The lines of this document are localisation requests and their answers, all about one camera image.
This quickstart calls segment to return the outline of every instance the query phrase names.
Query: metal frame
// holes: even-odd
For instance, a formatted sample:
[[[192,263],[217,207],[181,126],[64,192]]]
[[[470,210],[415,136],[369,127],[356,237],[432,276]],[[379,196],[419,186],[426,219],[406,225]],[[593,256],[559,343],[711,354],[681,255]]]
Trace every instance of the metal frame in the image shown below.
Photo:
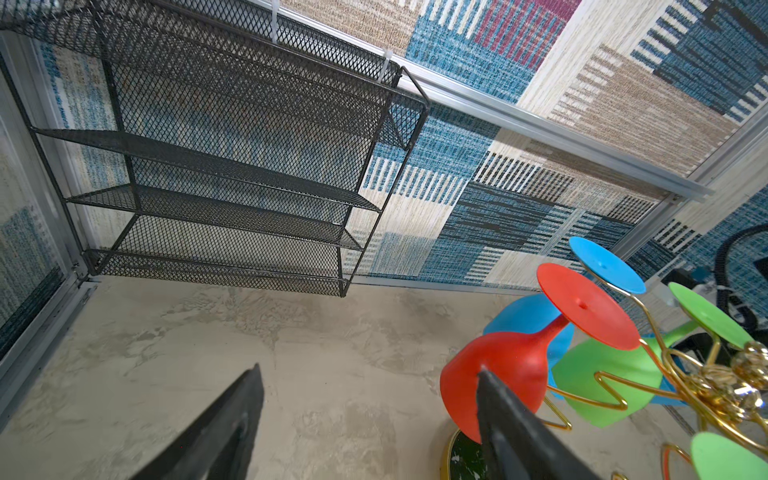
[[[268,0],[249,1],[265,8],[271,6]],[[281,6],[280,14],[378,55],[382,54],[383,51],[386,52],[379,46],[372,45],[331,28],[288,8]],[[586,160],[637,180],[647,182],[683,198],[702,200],[706,195],[713,193],[712,190],[697,183],[693,178],[678,177],[676,174],[661,167],[656,167],[646,161],[632,157],[583,134],[570,131],[553,121],[463,85],[404,57],[393,55],[392,59],[398,64],[407,67],[413,73],[413,78],[423,85],[424,91],[436,103],[443,104],[473,117],[481,118],[499,127],[526,135],[536,141],[578,155]],[[407,79],[400,84],[400,87],[415,91]]]
[[[421,280],[404,280],[399,278],[388,278],[385,276],[368,275],[356,275],[352,283],[356,285],[394,286],[424,290],[444,290],[448,292],[491,293],[496,295],[528,296],[540,293],[537,290],[494,288],[492,286],[462,285],[460,283],[424,282]]]
[[[0,360],[0,432],[97,285],[70,274]]]
[[[21,83],[30,88],[29,90],[19,91],[18,94],[28,105],[28,114],[34,118],[44,118],[42,114],[43,107],[40,105],[35,94],[34,82],[31,79],[30,71],[25,62],[20,62],[24,55],[19,51],[17,38],[11,38],[14,35],[0,35],[0,56],[3,58],[14,58],[15,62],[8,63],[8,74],[17,78]],[[12,158],[12,161],[18,161],[19,170],[23,173],[25,190],[29,190],[31,201],[35,202],[37,211],[42,215],[48,231],[51,234],[53,247],[56,249],[59,266],[63,272],[75,271],[80,277],[87,276],[81,251],[78,244],[78,237],[66,221],[68,218],[68,209],[58,198],[54,200],[51,192],[56,193],[57,189],[52,183],[53,178],[50,172],[45,170],[45,165],[41,161],[23,161],[22,159],[39,158],[37,150],[38,142],[25,129],[25,117],[16,107],[11,88],[6,78],[0,80],[0,123],[8,132],[8,139],[11,141],[11,147],[18,158]]]

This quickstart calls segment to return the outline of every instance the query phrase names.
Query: mesh shelf tier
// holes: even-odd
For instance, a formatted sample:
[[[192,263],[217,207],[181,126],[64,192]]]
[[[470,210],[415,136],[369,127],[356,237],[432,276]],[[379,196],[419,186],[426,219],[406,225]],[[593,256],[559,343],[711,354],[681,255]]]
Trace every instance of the mesh shelf tier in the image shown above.
[[[246,269],[313,279],[342,280],[339,248],[264,233],[137,215],[110,253]],[[97,265],[99,273],[108,271]]]
[[[141,209],[136,205],[130,184],[78,195],[68,201],[362,250],[349,232],[333,223],[144,185],[136,186],[136,194]]]
[[[96,264],[104,266],[101,271],[103,275],[137,276],[177,282],[287,290],[331,296],[342,296],[347,284],[347,280],[294,276],[232,266],[206,265],[160,257],[143,257],[105,250],[87,250],[86,254],[89,254]]]
[[[230,178],[262,187],[337,202],[351,207],[380,211],[376,205],[370,203],[357,192],[299,177],[291,177],[267,170],[266,168],[215,157],[125,132],[105,130],[37,130],[37,132],[47,137],[110,150],[119,154],[131,155],[132,157],[146,158],[202,174]]]

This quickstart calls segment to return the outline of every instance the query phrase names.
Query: textured wall covering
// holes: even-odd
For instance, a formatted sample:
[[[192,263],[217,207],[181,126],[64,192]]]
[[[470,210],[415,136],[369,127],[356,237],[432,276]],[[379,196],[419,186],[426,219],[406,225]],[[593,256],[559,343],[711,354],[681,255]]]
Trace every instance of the textured wall covering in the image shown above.
[[[768,5],[758,0],[283,4],[681,176],[768,95]],[[38,60],[50,78],[46,95],[58,105],[62,125],[111,127],[97,62],[44,45],[38,46]],[[68,148],[74,190],[114,184],[124,176],[119,157]],[[398,152],[378,148],[360,193],[380,202],[401,162]],[[532,272],[538,264],[572,264],[570,236],[612,247],[663,196],[649,185],[436,105],[359,273],[535,288]],[[100,246],[110,245],[126,221],[120,214],[82,212],[89,241]],[[360,236],[372,222],[369,213],[355,212],[349,229]],[[680,224],[699,235],[713,228]],[[659,243],[667,253],[657,254],[674,258],[696,238],[676,234],[672,247]],[[357,260],[357,253],[345,252],[345,269]],[[638,268],[652,275],[658,270],[654,265]]]

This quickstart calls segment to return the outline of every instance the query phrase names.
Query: concrete floor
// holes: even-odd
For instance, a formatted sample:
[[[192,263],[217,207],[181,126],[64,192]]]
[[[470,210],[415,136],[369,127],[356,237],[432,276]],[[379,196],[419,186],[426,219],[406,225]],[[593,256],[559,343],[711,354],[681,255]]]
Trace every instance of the concrete floor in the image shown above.
[[[0,435],[2,477],[123,479],[246,368],[266,402],[249,478],[438,478],[440,369],[515,297],[355,285],[345,299],[107,277]],[[650,406],[560,437],[602,478],[660,478],[689,439]],[[676,480],[695,478],[675,462]]]

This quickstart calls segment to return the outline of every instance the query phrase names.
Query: black device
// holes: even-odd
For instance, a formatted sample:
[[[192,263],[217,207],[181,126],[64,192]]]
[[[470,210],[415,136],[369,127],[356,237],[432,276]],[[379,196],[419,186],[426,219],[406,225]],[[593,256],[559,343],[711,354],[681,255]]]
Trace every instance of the black device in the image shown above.
[[[493,372],[485,370],[478,377],[478,421],[488,478],[599,480]]]
[[[256,364],[131,480],[244,480],[263,404]]]

